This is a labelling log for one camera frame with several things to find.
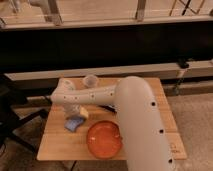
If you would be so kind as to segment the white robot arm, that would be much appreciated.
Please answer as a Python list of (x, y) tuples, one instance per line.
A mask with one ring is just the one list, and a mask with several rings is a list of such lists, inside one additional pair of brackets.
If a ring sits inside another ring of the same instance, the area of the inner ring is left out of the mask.
[(60, 80), (51, 100), (63, 105), (113, 105), (128, 171), (175, 170), (157, 100), (145, 79), (128, 76), (110, 86), (82, 90)]

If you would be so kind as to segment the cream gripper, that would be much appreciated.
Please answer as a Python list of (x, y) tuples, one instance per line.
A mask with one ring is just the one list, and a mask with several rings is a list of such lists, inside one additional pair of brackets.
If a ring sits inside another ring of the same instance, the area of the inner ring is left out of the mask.
[(71, 118), (74, 116), (79, 116), (87, 119), (89, 117), (89, 112), (81, 105), (71, 105), (66, 109), (66, 117)]

